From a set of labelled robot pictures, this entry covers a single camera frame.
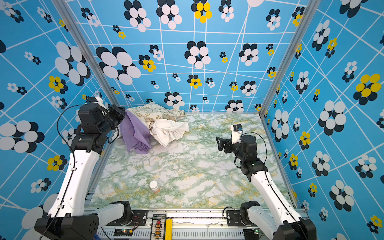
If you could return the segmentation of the purple cloth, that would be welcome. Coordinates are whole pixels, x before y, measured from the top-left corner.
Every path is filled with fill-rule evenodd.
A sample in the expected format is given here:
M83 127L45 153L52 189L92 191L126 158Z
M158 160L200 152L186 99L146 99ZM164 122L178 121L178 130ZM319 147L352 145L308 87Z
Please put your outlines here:
M119 130L127 152L134 150L137 154L144 155L152 149L149 128L130 111L125 110Z

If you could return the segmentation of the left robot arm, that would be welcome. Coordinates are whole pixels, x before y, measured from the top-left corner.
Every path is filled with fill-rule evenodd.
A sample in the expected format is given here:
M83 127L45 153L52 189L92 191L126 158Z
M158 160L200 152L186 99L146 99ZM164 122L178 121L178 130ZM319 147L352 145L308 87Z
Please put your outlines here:
M79 105L75 138L69 144L71 157L59 194L45 218L37 219L34 229L50 240L91 240L97 230L120 220L129 224L133 213L128 201L114 202L85 214L85 201L92 173L108 143L111 131L118 129L126 115L124 107L105 107L100 97Z

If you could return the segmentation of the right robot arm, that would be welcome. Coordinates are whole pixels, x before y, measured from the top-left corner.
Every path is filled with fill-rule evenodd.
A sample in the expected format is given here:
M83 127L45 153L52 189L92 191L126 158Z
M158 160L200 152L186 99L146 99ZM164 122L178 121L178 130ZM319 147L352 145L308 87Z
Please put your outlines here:
M231 139L217 137L216 141L219 151L233 153L235 159L240 160L240 170L257 188L270 210L268 214L256 201L243 203L240 213L245 225L256 225L270 240L317 239L315 224L310 219L304 219L288 203L265 163L258 157L256 137L232 134Z

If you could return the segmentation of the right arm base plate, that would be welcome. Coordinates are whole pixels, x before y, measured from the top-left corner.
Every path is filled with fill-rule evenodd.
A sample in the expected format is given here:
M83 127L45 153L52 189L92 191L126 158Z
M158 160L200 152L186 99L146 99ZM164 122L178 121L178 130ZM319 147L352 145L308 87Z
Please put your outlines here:
M245 227L242 216L239 210L226 210L225 217L227 217L228 227Z

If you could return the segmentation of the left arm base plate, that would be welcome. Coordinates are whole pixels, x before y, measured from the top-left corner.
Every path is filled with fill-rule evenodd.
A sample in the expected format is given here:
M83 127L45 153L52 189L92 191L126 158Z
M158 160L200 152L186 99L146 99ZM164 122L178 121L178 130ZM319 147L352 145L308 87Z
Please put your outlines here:
M114 220L107 224L107 226L145 226L148 218L148 210L132 210L132 219L128 222L122 219Z

